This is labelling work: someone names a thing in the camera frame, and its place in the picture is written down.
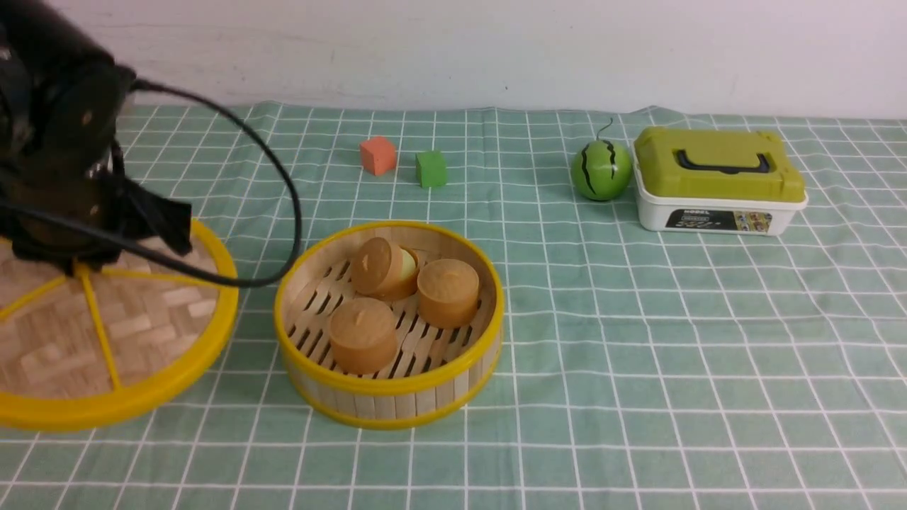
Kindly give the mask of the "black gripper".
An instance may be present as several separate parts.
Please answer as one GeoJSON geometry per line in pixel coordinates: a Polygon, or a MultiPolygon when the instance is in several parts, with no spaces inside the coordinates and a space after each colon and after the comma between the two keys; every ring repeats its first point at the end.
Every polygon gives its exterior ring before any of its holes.
{"type": "MultiPolygon", "coordinates": [[[[14,176],[12,165],[2,162],[2,200],[129,241],[156,237],[181,257],[193,251],[191,204],[165,198],[126,178],[117,141],[80,178],[62,184],[28,185],[14,176]]],[[[9,208],[2,209],[2,239],[11,243],[16,258],[50,264],[68,276],[77,261],[99,270],[122,254],[119,246],[9,208]]]]}

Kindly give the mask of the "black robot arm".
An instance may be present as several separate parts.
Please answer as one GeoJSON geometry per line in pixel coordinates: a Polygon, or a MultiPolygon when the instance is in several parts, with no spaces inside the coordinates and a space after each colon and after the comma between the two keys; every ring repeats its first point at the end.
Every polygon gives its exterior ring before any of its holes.
{"type": "Polygon", "coordinates": [[[191,253],[190,204],[125,174],[116,123],[136,73],[45,1],[4,1],[1,16],[2,238],[13,255],[67,275],[120,258],[74,224],[191,253]]]}

